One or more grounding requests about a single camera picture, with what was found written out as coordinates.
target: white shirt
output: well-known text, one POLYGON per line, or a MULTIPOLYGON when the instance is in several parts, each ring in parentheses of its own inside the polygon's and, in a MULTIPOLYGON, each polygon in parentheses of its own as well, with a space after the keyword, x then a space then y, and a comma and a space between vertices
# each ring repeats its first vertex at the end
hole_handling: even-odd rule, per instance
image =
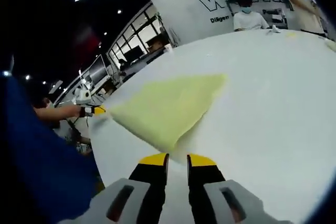
MULTIPOLYGON (((312 6, 312 0, 299 0, 307 7, 310 7, 310 9, 314 9, 312 6)), ((312 33, 319 33, 323 34, 323 28, 321 25, 320 18, 316 15, 292 4, 295 15, 298 18, 298 22, 300 24, 300 28, 302 30, 310 31, 312 33)))
POLYGON ((260 13, 250 12, 247 14, 239 12, 233 16, 233 27, 234 30, 258 30, 261 28, 266 29, 269 25, 260 13))

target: folded cloth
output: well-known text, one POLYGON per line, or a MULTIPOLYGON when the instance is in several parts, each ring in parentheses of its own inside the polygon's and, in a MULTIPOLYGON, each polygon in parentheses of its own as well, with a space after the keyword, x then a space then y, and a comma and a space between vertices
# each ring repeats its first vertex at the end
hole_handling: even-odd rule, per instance
POLYGON ((210 108, 224 82, 223 74, 151 82, 109 112, 137 137, 161 152, 170 152, 210 108))

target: white tabletop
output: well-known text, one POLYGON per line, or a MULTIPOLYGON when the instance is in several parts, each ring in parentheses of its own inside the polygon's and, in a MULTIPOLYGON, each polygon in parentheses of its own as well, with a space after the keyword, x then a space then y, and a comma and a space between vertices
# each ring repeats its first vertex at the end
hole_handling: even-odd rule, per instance
MULTIPOLYGON (((323 199, 336 167, 335 52, 318 36, 299 31, 206 38, 159 57, 104 105, 126 101, 150 81, 210 73, 227 74, 227 83, 179 140, 174 160, 184 163, 187 153, 210 157, 226 179, 258 196, 270 215, 304 222, 323 199)), ((108 115, 91 118, 89 125, 106 186, 129 177, 141 158, 158 152, 108 115)), ((170 162, 160 223, 193 223, 186 176, 184 164, 170 162)))

